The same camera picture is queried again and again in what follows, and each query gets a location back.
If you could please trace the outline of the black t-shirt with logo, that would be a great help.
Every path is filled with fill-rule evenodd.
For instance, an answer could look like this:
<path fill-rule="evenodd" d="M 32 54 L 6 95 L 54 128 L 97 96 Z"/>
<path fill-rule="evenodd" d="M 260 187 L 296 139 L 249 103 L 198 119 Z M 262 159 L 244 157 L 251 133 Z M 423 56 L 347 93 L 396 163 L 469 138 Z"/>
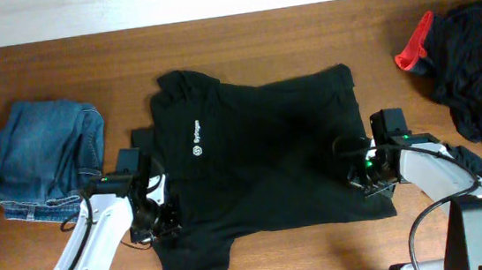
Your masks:
<path fill-rule="evenodd" d="M 180 70 L 157 83 L 139 144 L 177 202 L 179 230 L 154 243 L 162 270 L 228 270 L 241 236 L 395 214 L 349 187 L 331 151 L 365 135 L 346 65 L 263 86 Z"/>

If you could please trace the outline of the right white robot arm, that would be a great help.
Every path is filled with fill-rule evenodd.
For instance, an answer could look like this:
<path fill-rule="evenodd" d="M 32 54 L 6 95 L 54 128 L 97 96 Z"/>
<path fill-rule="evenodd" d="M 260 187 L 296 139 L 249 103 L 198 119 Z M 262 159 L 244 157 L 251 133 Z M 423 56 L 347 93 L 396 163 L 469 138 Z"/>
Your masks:
<path fill-rule="evenodd" d="M 390 194 L 397 184 L 413 184 L 433 202 L 410 228 L 410 262 L 388 270 L 482 270 L 482 170 L 450 153 L 432 134 L 412 133 L 401 109 L 371 115 L 373 137 L 338 137 L 331 154 L 347 170 L 343 181 L 365 197 Z M 436 208 L 448 213 L 445 253 L 418 261 L 418 226 Z"/>

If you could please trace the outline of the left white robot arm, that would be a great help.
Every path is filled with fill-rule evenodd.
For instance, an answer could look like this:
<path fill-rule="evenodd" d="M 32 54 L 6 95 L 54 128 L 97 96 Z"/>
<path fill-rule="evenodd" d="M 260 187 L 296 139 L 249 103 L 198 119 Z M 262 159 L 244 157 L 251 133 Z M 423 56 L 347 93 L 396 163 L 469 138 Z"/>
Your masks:
<path fill-rule="evenodd" d="M 72 235 L 53 270 L 110 270 L 124 235 L 152 246 L 181 229 L 167 174 L 139 148 L 121 149 L 116 170 L 92 177 L 81 191 Z"/>

